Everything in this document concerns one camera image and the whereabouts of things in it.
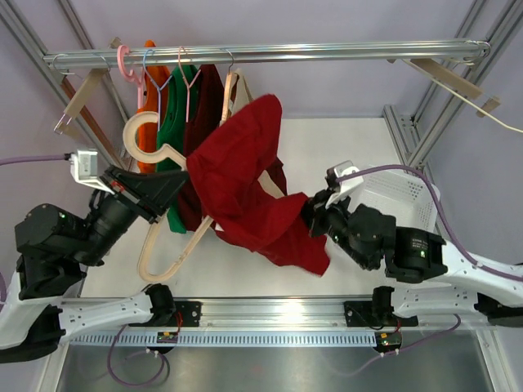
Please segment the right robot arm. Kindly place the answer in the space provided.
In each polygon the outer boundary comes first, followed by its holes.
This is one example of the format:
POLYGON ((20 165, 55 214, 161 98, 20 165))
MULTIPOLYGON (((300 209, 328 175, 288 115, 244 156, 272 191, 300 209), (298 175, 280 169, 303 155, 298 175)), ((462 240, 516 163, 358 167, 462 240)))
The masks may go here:
POLYGON ((522 325, 522 267, 462 251, 422 229, 399 227, 394 216, 349 198, 331 203, 329 190, 310 198, 302 219, 312 238, 328 236, 363 270, 383 269, 405 287, 373 290, 373 323, 395 324, 423 314, 482 314, 499 327, 522 325))

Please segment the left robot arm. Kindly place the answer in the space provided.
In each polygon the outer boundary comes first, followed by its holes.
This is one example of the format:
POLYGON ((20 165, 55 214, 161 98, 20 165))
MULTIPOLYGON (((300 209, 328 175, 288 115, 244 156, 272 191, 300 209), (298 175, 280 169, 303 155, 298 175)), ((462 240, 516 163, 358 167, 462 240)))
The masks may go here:
POLYGON ((20 257, 1 311, 2 363, 40 359, 61 343, 110 327, 168 325, 176 305, 161 283, 94 306, 60 302, 86 278, 82 267, 102 266, 137 218, 159 222, 188 178, 181 169, 139 174, 111 166, 101 177, 104 189, 92 194, 86 217, 49 203, 30 211, 15 227, 20 257))

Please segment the beige t shirt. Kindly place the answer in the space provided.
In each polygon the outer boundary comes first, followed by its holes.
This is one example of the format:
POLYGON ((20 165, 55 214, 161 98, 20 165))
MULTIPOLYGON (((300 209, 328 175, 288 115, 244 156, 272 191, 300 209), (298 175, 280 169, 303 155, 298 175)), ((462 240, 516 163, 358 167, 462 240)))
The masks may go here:
POLYGON ((230 98, 230 116, 238 113, 244 106, 253 101, 253 95, 250 92, 248 81, 241 69, 233 72, 236 81, 233 86, 234 95, 230 98))

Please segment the wooden hanger with metal hook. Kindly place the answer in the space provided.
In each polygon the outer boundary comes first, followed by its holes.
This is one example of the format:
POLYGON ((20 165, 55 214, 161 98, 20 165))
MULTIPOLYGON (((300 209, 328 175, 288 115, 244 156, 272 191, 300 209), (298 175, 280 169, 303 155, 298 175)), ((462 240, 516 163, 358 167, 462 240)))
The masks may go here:
POLYGON ((232 67, 235 64, 235 58, 233 57, 233 55, 229 49, 222 48, 222 50, 229 55, 230 65, 228 68, 225 85, 224 85, 224 96, 223 96, 223 102, 222 102, 220 125, 222 125, 229 117, 229 108, 230 108, 230 99, 231 99, 231 94, 232 94, 232 88, 237 80, 236 73, 234 73, 232 71, 232 67))

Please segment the bright red t shirt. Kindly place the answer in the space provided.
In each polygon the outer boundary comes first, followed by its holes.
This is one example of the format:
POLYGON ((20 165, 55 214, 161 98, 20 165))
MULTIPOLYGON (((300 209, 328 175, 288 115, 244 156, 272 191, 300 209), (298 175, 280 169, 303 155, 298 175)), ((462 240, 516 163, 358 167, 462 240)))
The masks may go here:
POLYGON ((330 258, 326 238, 310 237, 301 218, 307 195, 275 198, 258 181, 277 157, 281 119, 279 99, 261 96, 219 126, 186 166, 205 214, 220 227, 219 238, 277 266, 321 276, 330 258))

